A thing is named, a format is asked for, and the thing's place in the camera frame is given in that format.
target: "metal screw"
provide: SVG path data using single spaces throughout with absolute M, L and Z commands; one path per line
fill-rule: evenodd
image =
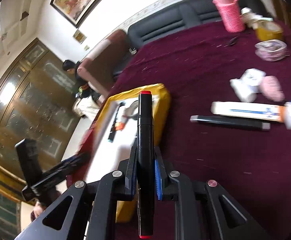
M 84 181 L 82 181 L 82 180 L 78 180 L 76 183 L 74 183 L 74 186 L 75 186 L 76 188 L 81 188 L 81 187 L 84 186 Z
M 214 180 L 214 179 L 210 179 L 207 184 L 210 186 L 210 187 L 216 187 L 218 185 L 218 183 Z
M 122 175 L 122 171 L 114 171 L 112 172 L 113 177 L 120 177 Z
M 171 175 L 171 177 L 173 177 L 173 178 L 177 178 L 177 177 L 180 176 L 180 172 L 178 172 L 178 171 L 171 171 L 171 172 L 170 172 L 170 175 Z

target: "triangular cutout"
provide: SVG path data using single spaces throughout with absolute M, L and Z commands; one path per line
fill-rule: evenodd
M 224 195 L 219 197 L 219 201 L 229 228 L 235 228 L 243 225 L 247 219 Z
M 55 209 L 50 212 L 50 214 L 43 219 L 43 225 L 51 227 L 55 230 L 60 230 L 70 208 L 72 199 L 72 196 L 67 196 Z

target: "sofa armrest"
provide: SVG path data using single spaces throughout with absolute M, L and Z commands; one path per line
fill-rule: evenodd
M 129 51 L 130 43 L 123 30 L 117 30 L 101 41 L 84 58 L 78 75 L 105 97 L 114 85 L 113 69 Z

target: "pink cup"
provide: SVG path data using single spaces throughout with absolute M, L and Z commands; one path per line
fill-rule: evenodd
M 213 0 L 213 3 L 217 7 L 224 27 L 228 32 L 238 33 L 245 29 L 245 25 L 240 18 L 238 0 Z

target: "table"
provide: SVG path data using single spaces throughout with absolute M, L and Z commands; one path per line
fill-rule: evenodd
M 291 100 L 291 30 L 283 28 L 290 56 L 278 62 L 255 55 L 253 30 L 228 33 L 222 22 L 169 35 L 142 47 L 110 91 L 163 83 L 172 98 L 163 158 L 191 179 L 218 181 L 274 239 L 287 239 L 291 231 L 291 130 L 273 124 L 270 132 L 243 131 L 189 118 L 211 115 L 213 101 L 239 101 L 229 80 L 248 68 L 276 76 Z M 235 36 L 237 44 L 224 47 Z M 261 94 L 255 102 L 273 104 Z M 152 239 L 174 239 L 174 204 L 157 201 L 155 208 Z M 118 224 L 116 239 L 137 239 L 137 230 L 136 218 Z

